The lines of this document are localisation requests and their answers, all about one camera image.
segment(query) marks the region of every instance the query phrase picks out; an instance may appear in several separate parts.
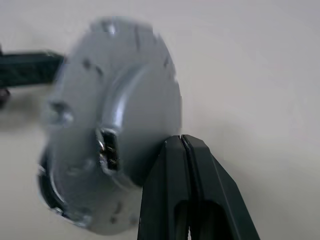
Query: white background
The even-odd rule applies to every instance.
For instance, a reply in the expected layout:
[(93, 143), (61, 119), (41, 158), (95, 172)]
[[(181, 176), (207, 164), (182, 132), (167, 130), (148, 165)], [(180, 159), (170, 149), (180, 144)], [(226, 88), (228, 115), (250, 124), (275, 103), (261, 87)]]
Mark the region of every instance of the white background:
[[(183, 133), (203, 139), (236, 181), (264, 240), (320, 239), (320, 2), (316, 0), (0, 0), (4, 51), (68, 53), (97, 17), (148, 22), (172, 54)], [(12, 91), (0, 112), (0, 239), (97, 236), (37, 196), (50, 87)]]

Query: blurry object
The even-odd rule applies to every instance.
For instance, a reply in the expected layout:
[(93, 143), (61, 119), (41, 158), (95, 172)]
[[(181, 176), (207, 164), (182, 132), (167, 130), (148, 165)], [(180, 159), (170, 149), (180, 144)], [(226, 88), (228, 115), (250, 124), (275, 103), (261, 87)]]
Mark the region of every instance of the blurry object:
[(63, 60), (49, 51), (3, 53), (0, 47), (0, 108), (10, 97), (8, 88), (52, 83)]
[(43, 114), (40, 192), (76, 226), (117, 234), (137, 226), (145, 179), (180, 133), (175, 67), (149, 25), (119, 17), (92, 24), (67, 62)]

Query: black clamp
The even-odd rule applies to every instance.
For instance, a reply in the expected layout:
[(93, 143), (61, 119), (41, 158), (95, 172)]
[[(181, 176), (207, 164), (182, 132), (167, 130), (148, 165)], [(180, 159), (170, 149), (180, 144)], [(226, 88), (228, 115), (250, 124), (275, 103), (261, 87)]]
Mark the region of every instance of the black clamp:
[(189, 135), (162, 147), (143, 186), (138, 240), (259, 240), (235, 181)]

